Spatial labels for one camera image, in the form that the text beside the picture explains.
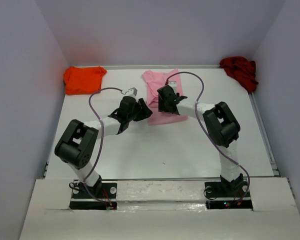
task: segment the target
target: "white table surface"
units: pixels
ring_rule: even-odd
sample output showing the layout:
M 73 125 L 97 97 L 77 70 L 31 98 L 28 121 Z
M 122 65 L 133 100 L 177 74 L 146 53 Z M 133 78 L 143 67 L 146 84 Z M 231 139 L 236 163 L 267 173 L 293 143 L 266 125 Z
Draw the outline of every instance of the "white table surface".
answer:
M 168 73 L 172 69 L 152 69 Z M 108 70 L 102 87 L 137 88 L 137 97 L 146 98 L 146 85 L 141 75 L 146 69 Z M 237 145 L 238 161 L 253 177 L 273 176 L 267 150 L 246 90 L 223 69 L 179 69 L 190 71 L 204 81 L 201 102 L 226 102 L 241 125 Z M 201 83 L 194 76 L 181 75 L 183 94 L 195 99 Z M 123 95 L 106 90 L 92 99 L 101 117 L 106 117 L 119 106 Z M 54 155 L 54 148 L 72 119 L 82 122 L 96 120 L 88 105 L 89 95 L 66 95 L 53 142 L 47 179 L 75 179 L 76 175 Z M 96 143 L 91 161 L 99 149 Z M 217 150 L 209 142 L 194 118 L 187 121 L 149 126 L 147 120 L 131 122 L 120 135 L 104 139 L 101 158 L 96 171 L 103 179 L 174 179 L 219 177 L 221 165 Z
M 117 210 L 71 210 L 68 184 L 35 182 L 20 240 L 300 240 L 285 178 L 252 177 L 253 210 L 206 209 L 203 180 L 118 181 Z

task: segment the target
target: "red cloth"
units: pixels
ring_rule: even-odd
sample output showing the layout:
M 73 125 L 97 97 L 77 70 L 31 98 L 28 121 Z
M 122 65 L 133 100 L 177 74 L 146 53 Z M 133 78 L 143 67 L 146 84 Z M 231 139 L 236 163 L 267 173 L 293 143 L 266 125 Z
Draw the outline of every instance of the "red cloth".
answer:
M 223 68 L 229 77 L 237 80 L 248 93 L 256 90 L 258 82 L 255 79 L 255 61 L 248 61 L 242 56 L 227 57 L 220 61 L 220 68 Z
M 103 76 L 107 73 L 103 67 L 71 66 L 63 74 L 65 94 L 92 94 L 101 89 Z

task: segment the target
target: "robotic arm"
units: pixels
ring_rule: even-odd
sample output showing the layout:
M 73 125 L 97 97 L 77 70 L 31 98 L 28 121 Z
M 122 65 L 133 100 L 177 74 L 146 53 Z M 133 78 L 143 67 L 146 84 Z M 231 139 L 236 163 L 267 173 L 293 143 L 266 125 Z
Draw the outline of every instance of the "robotic arm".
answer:
M 197 118 L 196 101 L 186 96 L 180 96 L 176 92 L 177 84 L 173 81 L 158 89 L 158 110 Z M 145 101 L 142 98 L 137 101 L 136 95 L 135 88 L 129 89 L 124 94 L 119 108 L 102 120 L 104 137 L 121 134 L 128 128 L 131 121 L 138 122 L 151 116 L 152 111 L 147 107 Z M 215 105 L 198 103 L 197 110 L 200 120 L 205 122 L 208 135 L 213 143 L 218 145 L 223 154 L 236 160 L 236 140 L 239 137 L 240 125 L 228 105 L 225 102 Z M 95 196 L 101 189 L 102 178 L 96 171 L 92 171 L 93 165 L 90 158 L 96 140 L 101 138 L 101 134 L 99 134 L 101 129 L 100 121 L 83 123 L 76 119 L 72 120 L 54 150 L 55 155 L 73 169 L 81 182 L 85 181 L 89 191 Z M 220 154 L 220 162 L 221 182 L 216 188 L 219 189 L 217 192 L 233 196 L 243 184 L 243 175 L 240 173 L 239 166 L 226 159 L 222 154 Z
M 196 101 L 177 93 L 177 83 L 170 81 L 157 90 L 159 95 L 158 109 L 177 115 L 186 115 L 197 118 L 195 111 Z M 231 159 L 237 160 L 237 139 L 240 125 L 225 102 L 218 104 L 205 104 L 199 102 L 197 111 L 200 120 L 205 122 L 211 140 L 219 149 Z M 220 155 L 221 162 L 221 189 L 225 193 L 233 194 L 243 183 L 240 167 L 234 162 Z
M 119 107 L 108 117 L 102 120 L 104 137 L 121 134 L 131 121 L 138 122 L 151 116 L 152 111 L 147 107 L 143 98 L 137 101 L 137 89 L 129 89 L 122 98 Z M 93 165 L 90 162 L 95 143 L 101 138 L 99 131 L 102 129 L 100 121 L 80 122 L 72 120 L 65 129 L 57 143 L 54 154 L 67 163 L 83 182 L 91 172 Z M 97 195 L 101 188 L 102 178 L 96 172 L 85 179 L 89 191 Z

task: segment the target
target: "white wall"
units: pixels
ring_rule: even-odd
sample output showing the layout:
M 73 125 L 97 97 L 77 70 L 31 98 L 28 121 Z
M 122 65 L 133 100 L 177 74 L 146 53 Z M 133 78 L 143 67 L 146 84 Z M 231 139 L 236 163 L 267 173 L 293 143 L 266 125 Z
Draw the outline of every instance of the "white wall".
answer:
M 17 240 L 42 176 L 68 64 L 33 0 L 0 0 L 0 240 Z
M 260 114 L 300 212 L 300 0 L 288 0 L 257 50 Z
M 70 65 L 252 58 L 285 0 L 36 0 Z

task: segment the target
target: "orange cloth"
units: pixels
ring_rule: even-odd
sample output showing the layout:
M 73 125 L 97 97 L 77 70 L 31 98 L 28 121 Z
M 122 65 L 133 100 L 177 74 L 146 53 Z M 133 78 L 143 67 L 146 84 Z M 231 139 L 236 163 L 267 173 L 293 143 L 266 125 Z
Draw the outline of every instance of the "orange cloth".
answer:
M 71 66 L 63 74 L 65 93 L 92 94 L 101 89 L 102 77 L 107 73 L 101 66 L 79 68 Z

